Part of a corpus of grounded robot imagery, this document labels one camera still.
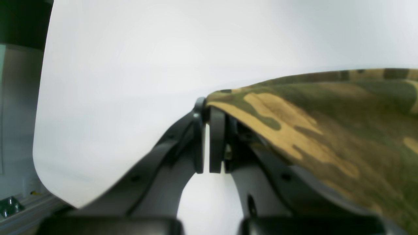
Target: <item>white wall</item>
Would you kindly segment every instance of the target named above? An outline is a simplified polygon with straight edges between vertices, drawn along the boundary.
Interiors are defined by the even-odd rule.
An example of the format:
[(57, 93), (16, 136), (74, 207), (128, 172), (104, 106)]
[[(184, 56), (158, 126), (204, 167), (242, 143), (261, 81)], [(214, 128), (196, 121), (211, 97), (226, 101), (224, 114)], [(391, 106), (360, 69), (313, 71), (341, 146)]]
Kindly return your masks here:
[(37, 178), (32, 147), (42, 57), (41, 50), (6, 46), (2, 81), (3, 174), (0, 175), (0, 199), (23, 194), (25, 181)]
[[(195, 99), (284, 75), (417, 67), (417, 1), (56, 0), (46, 41), (34, 161), (82, 207), (144, 156)], [(195, 175), (186, 232), (230, 234), (228, 176)]]

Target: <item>camouflage fabric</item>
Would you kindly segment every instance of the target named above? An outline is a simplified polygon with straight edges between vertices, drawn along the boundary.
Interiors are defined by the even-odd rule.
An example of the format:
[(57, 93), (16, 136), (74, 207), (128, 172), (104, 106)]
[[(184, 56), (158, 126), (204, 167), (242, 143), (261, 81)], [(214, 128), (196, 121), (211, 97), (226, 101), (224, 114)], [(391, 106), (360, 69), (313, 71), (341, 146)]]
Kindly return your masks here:
[(418, 69), (288, 76), (214, 92), (215, 106), (348, 200), (418, 234)]

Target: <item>tan patch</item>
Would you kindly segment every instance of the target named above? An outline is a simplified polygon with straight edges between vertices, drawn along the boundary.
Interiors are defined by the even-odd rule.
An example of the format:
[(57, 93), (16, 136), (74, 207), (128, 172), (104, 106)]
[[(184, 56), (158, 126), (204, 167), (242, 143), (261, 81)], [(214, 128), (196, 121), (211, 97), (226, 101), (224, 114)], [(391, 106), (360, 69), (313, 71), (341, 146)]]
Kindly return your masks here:
[(350, 70), (349, 78), (350, 81), (362, 82), (362, 81), (383, 81), (384, 69), (366, 69), (362, 73), (358, 70)]
[(410, 69), (408, 72), (408, 76), (406, 76), (406, 79), (418, 81), (418, 69)]
[(246, 87), (241, 87), (241, 88), (237, 88), (237, 89), (232, 89), (232, 93), (233, 94), (240, 93), (240, 92), (243, 92), (243, 91), (248, 90), (250, 88), (251, 88), (251, 86), (246, 86)]
[(403, 139), (403, 143), (412, 151), (414, 151), (416, 154), (418, 154), (418, 141), (417, 140), (410, 138), (410, 137), (405, 137)]
[(265, 117), (275, 119), (280, 123), (280, 130), (274, 130), (254, 116), (246, 113), (233, 105), (229, 105), (221, 102), (211, 102), (209, 105), (216, 106), (232, 116), (239, 119), (244, 124), (248, 125), (254, 131), (261, 136), (269, 140), (273, 145), (279, 149), (283, 149), (290, 157), (301, 160), (302, 154), (294, 148), (297, 146), (301, 150), (309, 153), (316, 160), (335, 165), (346, 175), (358, 178), (358, 169), (351, 163), (340, 159), (336, 154), (327, 146), (319, 143), (317, 140), (309, 138), (304, 134), (296, 131), (295, 126), (303, 127), (308, 130), (314, 131), (318, 134), (322, 132), (317, 129), (314, 124), (315, 120), (310, 117), (303, 110), (282, 99), (281, 97), (272, 94), (249, 94), (244, 97), (244, 100), (250, 103), (256, 111)]
[(415, 98), (415, 103), (412, 105), (412, 108), (410, 110), (411, 113), (417, 114), (418, 113), (418, 83), (413, 81), (405, 81), (406, 83), (409, 83), (415, 87), (415, 91), (417, 94), (417, 97)]
[(318, 86), (350, 101), (365, 100), (366, 97), (370, 97), (370, 93), (355, 84), (326, 83), (318, 84)]
[(353, 200), (352, 194), (347, 191), (346, 189), (336, 185), (335, 183), (329, 181), (329, 180), (322, 180), (322, 183), (326, 184), (328, 187), (334, 189), (338, 193), (340, 193), (341, 196), (345, 197), (346, 199)]
[(379, 215), (383, 215), (383, 211), (382, 208), (377, 205), (376, 203), (373, 203), (370, 207), (368, 207), (369, 210), (379, 214)]

